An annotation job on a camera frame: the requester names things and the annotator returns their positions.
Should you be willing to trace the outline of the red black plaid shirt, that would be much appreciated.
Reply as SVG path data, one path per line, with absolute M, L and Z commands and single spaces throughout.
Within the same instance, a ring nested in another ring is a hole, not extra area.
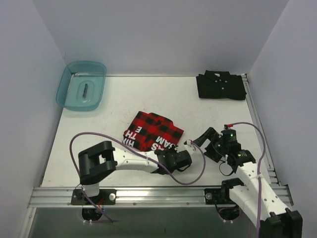
M 183 133 L 172 120 L 139 111 L 123 133 L 122 143 L 142 152 L 164 151 L 176 146 Z

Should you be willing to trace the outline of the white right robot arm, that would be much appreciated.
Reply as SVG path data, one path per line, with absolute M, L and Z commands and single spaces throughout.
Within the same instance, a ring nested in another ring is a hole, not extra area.
M 222 181 L 217 189 L 205 189 L 205 202 L 213 204 L 224 221 L 230 221 L 233 208 L 243 212 L 256 227 L 258 238 L 300 238 L 303 218 L 291 210 L 261 175 L 260 162 L 237 141 L 232 125 L 221 133 L 210 127 L 191 144 L 209 144 L 204 155 L 232 169 L 234 178 Z

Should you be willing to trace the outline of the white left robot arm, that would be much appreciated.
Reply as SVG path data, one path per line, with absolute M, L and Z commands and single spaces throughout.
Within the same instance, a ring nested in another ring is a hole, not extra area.
M 188 151 L 175 149 L 142 152 L 140 155 L 115 148 L 103 141 L 78 154 L 79 178 L 84 188 L 83 199 L 94 204 L 100 199 L 100 182 L 114 171 L 133 170 L 167 175 L 191 166 Z

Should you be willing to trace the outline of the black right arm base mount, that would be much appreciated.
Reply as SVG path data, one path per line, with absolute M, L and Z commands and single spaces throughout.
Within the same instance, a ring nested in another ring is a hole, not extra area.
M 210 187 L 204 189 L 204 199 L 207 205 L 236 205 L 229 197 L 232 186 Z

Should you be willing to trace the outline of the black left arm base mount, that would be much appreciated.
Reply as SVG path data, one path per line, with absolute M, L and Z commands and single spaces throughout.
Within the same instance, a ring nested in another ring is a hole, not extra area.
M 116 201 L 116 189 L 100 189 L 100 192 L 97 196 L 90 197 L 90 199 L 96 205 L 114 205 Z M 89 205 L 90 202 L 84 196 L 82 189 L 77 188 L 73 190 L 71 205 Z

